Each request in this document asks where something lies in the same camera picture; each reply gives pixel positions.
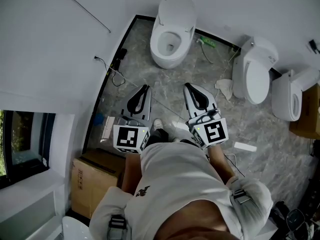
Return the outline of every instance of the white shoe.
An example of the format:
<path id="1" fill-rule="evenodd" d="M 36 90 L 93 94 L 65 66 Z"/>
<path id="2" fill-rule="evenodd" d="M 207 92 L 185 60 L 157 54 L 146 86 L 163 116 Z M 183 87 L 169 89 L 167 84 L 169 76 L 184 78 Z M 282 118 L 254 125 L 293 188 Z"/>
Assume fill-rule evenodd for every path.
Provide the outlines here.
<path id="1" fill-rule="evenodd" d="M 158 129 L 163 129 L 164 128 L 164 125 L 163 125 L 162 121 L 159 118 L 154 120 L 153 126 L 154 126 L 154 130 L 158 130 Z"/>

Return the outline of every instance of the white toilet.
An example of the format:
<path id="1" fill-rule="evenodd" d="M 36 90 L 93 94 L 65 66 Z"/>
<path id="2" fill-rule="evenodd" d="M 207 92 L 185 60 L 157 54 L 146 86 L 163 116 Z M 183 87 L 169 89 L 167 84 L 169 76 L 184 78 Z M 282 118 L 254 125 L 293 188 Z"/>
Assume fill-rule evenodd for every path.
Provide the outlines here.
<path id="1" fill-rule="evenodd" d="M 152 58 L 161 68 L 172 69 L 184 60 L 196 20 L 192 0 L 161 0 L 150 40 Z"/>
<path id="2" fill-rule="evenodd" d="M 94 240 L 89 228 L 79 220 L 65 216 L 62 218 L 64 240 Z"/>
<path id="3" fill-rule="evenodd" d="M 273 114 L 285 121 L 297 121 L 301 114 L 302 92 L 317 83 L 320 72 L 309 68 L 298 74 L 294 70 L 272 82 L 271 106 Z"/>
<path id="4" fill-rule="evenodd" d="M 252 104 L 265 100 L 269 91 L 269 70 L 278 61 L 276 47 L 262 37 L 251 37 L 234 59 L 233 94 L 246 98 Z"/>

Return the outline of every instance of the toilet tank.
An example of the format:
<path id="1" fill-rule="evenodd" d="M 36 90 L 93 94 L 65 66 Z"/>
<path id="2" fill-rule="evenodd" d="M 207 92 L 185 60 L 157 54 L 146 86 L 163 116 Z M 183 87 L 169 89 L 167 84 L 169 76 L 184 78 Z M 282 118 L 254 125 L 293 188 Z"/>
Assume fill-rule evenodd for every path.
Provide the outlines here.
<path id="1" fill-rule="evenodd" d="M 276 47 L 260 36 L 252 36 L 246 41 L 241 47 L 241 55 L 244 60 L 259 61 L 268 69 L 271 69 L 279 59 Z"/>

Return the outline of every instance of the blue object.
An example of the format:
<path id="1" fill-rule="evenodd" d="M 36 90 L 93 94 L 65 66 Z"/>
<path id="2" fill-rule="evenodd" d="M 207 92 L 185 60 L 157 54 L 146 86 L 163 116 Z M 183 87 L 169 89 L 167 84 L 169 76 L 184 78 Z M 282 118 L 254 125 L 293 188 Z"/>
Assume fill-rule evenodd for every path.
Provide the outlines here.
<path id="1" fill-rule="evenodd" d="M 96 114 L 93 120 L 93 125 L 94 126 L 102 125 L 103 122 L 104 122 L 104 116 L 101 113 Z"/>

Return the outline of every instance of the window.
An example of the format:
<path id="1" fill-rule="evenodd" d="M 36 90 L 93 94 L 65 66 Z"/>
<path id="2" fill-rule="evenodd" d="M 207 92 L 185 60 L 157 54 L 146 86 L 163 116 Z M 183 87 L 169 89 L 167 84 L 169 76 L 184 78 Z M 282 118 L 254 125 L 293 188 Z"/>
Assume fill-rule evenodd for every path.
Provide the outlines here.
<path id="1" fill-rule="evenodd" d="M 49 169 L 55 116 L 0 110 L 0 189 Z"/>

